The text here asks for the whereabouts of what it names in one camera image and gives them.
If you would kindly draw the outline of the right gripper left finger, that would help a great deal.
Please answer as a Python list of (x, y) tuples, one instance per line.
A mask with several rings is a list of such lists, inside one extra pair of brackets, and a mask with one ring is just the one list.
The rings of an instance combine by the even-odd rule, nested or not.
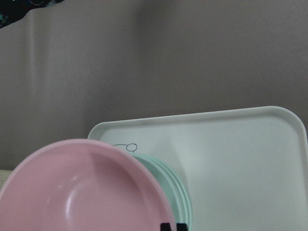
[(160, 224), (160, 231), (171, 231), (170, 223), (161, 223)]

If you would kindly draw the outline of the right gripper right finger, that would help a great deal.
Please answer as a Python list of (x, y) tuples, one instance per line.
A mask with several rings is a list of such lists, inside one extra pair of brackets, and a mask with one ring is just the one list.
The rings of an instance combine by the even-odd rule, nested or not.
[(188, 226), (186, 223), (177, 223), (176, 228), (177, 231), (188, 231)]

